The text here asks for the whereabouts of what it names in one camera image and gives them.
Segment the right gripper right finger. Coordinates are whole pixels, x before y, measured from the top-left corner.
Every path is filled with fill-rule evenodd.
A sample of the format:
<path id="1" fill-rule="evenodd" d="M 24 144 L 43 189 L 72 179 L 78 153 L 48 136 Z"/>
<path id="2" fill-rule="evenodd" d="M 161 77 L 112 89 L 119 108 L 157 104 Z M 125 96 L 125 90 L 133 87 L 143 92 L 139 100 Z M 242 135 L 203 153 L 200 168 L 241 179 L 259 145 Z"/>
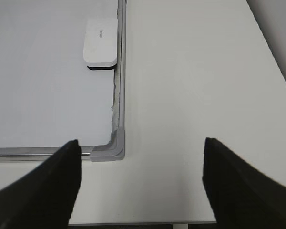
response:
<path id="1" fill-rule="evenodd" d="M 202 181 L 220 229 L 286 229 L 286 187 L 215 138 L 204 142 Z"/>

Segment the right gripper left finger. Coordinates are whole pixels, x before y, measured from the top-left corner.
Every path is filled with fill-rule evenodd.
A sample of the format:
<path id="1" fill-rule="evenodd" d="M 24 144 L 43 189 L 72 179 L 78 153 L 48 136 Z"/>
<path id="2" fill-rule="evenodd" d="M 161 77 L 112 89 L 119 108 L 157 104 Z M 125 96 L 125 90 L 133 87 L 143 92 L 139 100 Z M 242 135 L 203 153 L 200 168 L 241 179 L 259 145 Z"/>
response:
<path id="1" fill-rule="evenodd" d="M 0 229 L 65 229 L 82 181 L 77 140 L 0 190 Z"/>

